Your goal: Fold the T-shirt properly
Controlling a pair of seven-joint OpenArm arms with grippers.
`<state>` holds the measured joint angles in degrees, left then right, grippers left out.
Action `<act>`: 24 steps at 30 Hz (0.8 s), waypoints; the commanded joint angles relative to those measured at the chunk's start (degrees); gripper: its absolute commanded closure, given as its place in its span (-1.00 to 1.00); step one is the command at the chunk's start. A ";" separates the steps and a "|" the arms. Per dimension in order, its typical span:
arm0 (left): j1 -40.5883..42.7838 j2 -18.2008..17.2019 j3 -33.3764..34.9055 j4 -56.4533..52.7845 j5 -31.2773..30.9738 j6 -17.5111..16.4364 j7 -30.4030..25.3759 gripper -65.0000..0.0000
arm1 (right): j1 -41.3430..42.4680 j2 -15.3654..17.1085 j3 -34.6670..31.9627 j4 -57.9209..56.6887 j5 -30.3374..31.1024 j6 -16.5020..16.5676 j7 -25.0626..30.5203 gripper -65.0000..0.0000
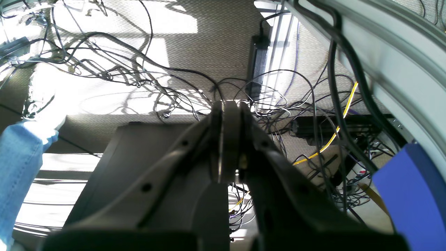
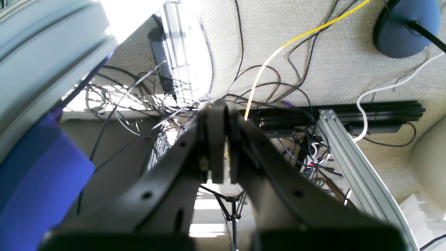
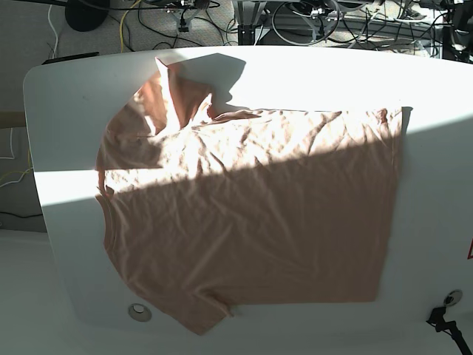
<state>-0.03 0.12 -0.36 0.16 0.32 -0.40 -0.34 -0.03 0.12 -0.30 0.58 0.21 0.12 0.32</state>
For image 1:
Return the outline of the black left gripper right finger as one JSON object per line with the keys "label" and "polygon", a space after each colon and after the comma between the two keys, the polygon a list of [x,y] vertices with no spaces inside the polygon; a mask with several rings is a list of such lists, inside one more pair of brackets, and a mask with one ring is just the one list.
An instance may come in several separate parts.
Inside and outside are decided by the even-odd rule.
{"label": "black left gripper right finger", "polygon": [[256,241],[341,241],[370,230],[341,213],[285,156],[239,105],[239,171],[256,213]]}

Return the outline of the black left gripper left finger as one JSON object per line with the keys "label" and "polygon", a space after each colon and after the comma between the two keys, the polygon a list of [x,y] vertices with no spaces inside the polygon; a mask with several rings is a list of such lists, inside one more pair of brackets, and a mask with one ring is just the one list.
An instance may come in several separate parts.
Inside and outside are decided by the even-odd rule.
{"label": "black left gripper left finger", "polygon": [[207,136],[221,128],[222,102],[189,127],[132,123],[119,127],[65,222],[69,228],[135,229],[161,205],[181,167],[193,157],[212,165]]}

